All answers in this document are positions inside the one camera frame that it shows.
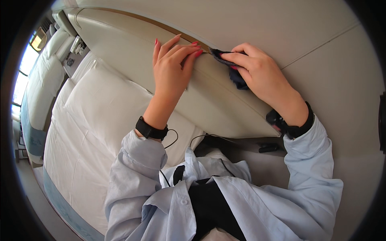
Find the rolled-up sleeve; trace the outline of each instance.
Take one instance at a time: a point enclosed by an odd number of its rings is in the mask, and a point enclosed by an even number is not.
[[[140,224],[142,205],[161,189],[158,173],[167,159],[163,145],[155,140],[139,138],[134,130],[123,138],[105,200],[106,241],[125,239]]]
[[[290,173],[288,190],[269,185],[263,188],[301,207],[331,238],[343,182],[332,178],[332,142],[325,128],[315,116],[307,133],[296,139],[285,136],[284,146],[284,162]]]

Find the red fingernail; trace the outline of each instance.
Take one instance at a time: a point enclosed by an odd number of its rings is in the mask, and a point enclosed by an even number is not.
[[[202,52],[203,52],[204,50],[199,50],[197,53],[196,53],[196,58],[198,57],[198,56],[200,56],[201,54],[202,54]]]

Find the person's left hand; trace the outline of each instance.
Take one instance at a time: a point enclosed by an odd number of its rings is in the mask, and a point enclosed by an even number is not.
[[[188,86],[195,59],[203,52],[197,43],[189,45],[173,44],[180,39],[180,34],[166,42],[161,43],[156,39],[153,54],[153,70],[156,82],[155,96],[162,96],[168,101],[177,101]]]

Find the person's right hand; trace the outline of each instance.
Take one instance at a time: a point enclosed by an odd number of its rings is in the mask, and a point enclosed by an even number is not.
[[[300,94],[284,77],[275,61],[259,48],[243,43],[222,54],[224,60],[234,62],[251,91],[274,108],[289,126],[302,126],[308,117],[308,107]]]

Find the pillow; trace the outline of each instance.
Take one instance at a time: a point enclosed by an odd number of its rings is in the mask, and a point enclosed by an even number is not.
[[[50,40],[48,40],[48,43],[45,47],[45,51],[47,51],[47,56],[51,57],[53,54],[55,54],[68,37],[68,33],[63,29],[59,29],[58,31],[56,31],[54,35],[50,38]]]
[[[140,85],[123,80],[95,61],[74,87],[64,109],[116,157],[123,137],[135,128],[151,98],[152,95]],[[202,135],[203,131],[176,112],[171,115],[168,127],[175,129],[179,136],[176,143],[166,150],[168,164],[172,166],[183,161],[191,139]],[[175,138],[175,133],[170,131],[163,145],[171,144]],[[198,138],[195,141],[193,148],[199,143]]]

